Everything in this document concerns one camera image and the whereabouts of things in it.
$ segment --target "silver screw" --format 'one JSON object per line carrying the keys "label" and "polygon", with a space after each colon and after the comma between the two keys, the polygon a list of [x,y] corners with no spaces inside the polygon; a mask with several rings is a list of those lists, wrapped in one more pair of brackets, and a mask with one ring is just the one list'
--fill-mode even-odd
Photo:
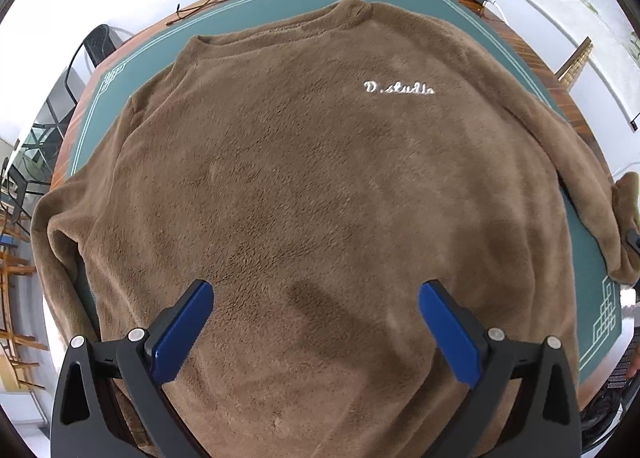
{"label": "silver screw", "polygon": [[129,335],[127,335],[127,337],[132,343],[140,341],[140,339],[142,339],[144,336],[145,336],[145,331],[143,328],[134,328],[129,332]]}
{"label": "silver screw", "polygon": [[84,344],[84,337],[81,335],[76,335],[73,339],[71,339],[71,348],[79,348]]}
{"label": "silver screw", "polygon": [[487,335],[492,341],[504,341],[504,332],[499,328],[490,328]]}
{"label": "silver screw", "polygon": [[550,335],[546,338],[546,343],[551,346],[554,350],[559,350],[562,346],[562,343],[555,335]]}

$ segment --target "blue gripper pad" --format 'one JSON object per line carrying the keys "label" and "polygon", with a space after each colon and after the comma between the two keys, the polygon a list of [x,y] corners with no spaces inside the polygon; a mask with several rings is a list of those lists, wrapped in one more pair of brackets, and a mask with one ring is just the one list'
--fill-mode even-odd
{"label": "blue gripper pad", "polygon": [[171,316],[171,323],[152,349],[151,377],[159,386],[177,377],[213,311],[213,301],[214,293],[210,283],[197,280],[175,306],[166,312],[167,316]]}
{"label": "blue gripper pad", "polygon": [[[447,306],[446,300],[440,297],[437,287],[442,286],[438,283],[434,287],[429,281],[421,286],[418,309],[457,380],[473,388],[482,375],[481,352]],[[453,298],[449,296],[449,299],[452,306],[460,309]]]}

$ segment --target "wooden table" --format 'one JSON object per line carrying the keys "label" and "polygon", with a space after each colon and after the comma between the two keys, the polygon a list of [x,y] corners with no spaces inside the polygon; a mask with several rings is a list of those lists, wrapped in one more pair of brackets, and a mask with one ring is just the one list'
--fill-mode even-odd
{"label": "wooden table", "polygon": [[[192,4],[188,8],[192,8],[193,6],[203,4],[207,0],[201,0],[195,4]],[[215,5],[220,0],[212,0],[210,1],[206,7],[209,8]],[[538,76],[541,80],[542,84],[545,86],[547,91],[550,93],[551,97],[558,104],[564,115],[567,117],[569,122],[571,123],[574,130],[580,135],[580,137],[587,143],[587,145],[593,150],[593,153],[596,155],[596,158],[600,161],[600,164],[604,168],[607,175],[610,175],[609,166],[604,159],[602,151],[596,142],[596,139],[591,131],[591,128],[587,124],[586,120],[582,116],[582,113],[576,106],[574,100],[571,96],[566,92],[564,87],[560,84],[558,79],[554,73],[549,69],[548,66],[540,59],[540,57],[529,47],[529,45],[517,35],[511,28],[509,28],[500,18],[495,16],[492,12],[485,9],[484,7],[478,5],[473,0],[457,0],[461,5],[465,6],[467,9],[471,10],[480,19],[486,23],[488,23],[491,28],[493,28],[498,35],[502,39],[505,40],[507,44],[509,44],[516,53],[527,63],[527,65],[532,69],[532,71]],[[68,130],[66,131],[66,136],[64,142],[62,144],[62,149],[60,150],[60,155],[58,157],[58,162],[56,163],[56,167],[53,174],[52,179],[52,188],[59,186],[66,178],[66,172],[68,169],[70,156],[72,154],[76,137],[78,136],[78,131],[82,124],[82,118],[84,116],[86,107],[88,103],[91,101],[92,96],[94,94],[96,85],[102,76],[107,70],[112,68],[119,60],[135,51],[141,44],[145,43],[151,36],[158,34],[158,32],[166,29],[173,20],[175,20],[177,16],[175,14],[168,16],[166,19],[156,23],[155,25],[150,26],[139,34],[135,35],[125,44],[123,44],[116,52],[111,54],[110,57],[107,58],[104,62],[98,65],[87,84],[84,93],[78,102],[78,106],[76,107],[76,112],[71,119],[71,123],[69,124]],[[628,326],[627,330],[623,328],[622,335],[618,338],[618,341],[614,344],[612,350],[607,355],[607,358],[603,359],[600,366],[597,368],[597,373],[591,374],[588,380],[580,387],[580,391],[578,392],[578,397],[580,399],[580,405],[584,406],[586,403],[593,398],[593,395],[600,389],[600,387],[604,384],[607,377],[609,377],[610,372],[613,370],[615,365],[618,363],[624,350],[628,346],[631,337],[628,335]]]}

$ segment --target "brown plush fabric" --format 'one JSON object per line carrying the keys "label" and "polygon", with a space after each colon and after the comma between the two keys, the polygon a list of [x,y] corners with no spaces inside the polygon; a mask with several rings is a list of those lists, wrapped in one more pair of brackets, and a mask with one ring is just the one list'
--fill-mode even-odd
{"label": "brown plush fabric", "polygon": [[513,339],[560,336],[577,374],[558,175],[609,275],[636,281],[620,231],[637,176],[612,187],[571,126],[453,26],[341,0],[192,38],[38,204],[34,257],[67,338],[91,336],[76,250],[105,340],[194,278],[214,284],[164,387],[212,456],[412,458],[466,392],[418,313],[427,279]]}

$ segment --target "green tablecloth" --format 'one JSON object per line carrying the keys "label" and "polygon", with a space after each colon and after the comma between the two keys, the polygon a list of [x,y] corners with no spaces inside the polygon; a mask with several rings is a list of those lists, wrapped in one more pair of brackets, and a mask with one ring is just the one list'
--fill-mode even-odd
{"label": "green tablecloth", "polygon": [[[231,0],[179,22],[149,39],[100,79],[84,115],[68,174],[73,175],[88,160],[127,98],[151,76],[172,63],[191,36],[238,31],[316,10],[335,1]],[[540,80],[511,47],[455,0],[375,1],[389,2],[413,12],[437,16],[459,27],[507,67],[525,88],[562,114]],[[604,261],[595,239],[580,223],[566,194],[562,192],[562,195],[574,252],[580,380],[584,380],[620,335],[620,288],[606,277]],[[95,307],[87,284],[79,283],[78,289],[88,311],[95,317]]]}

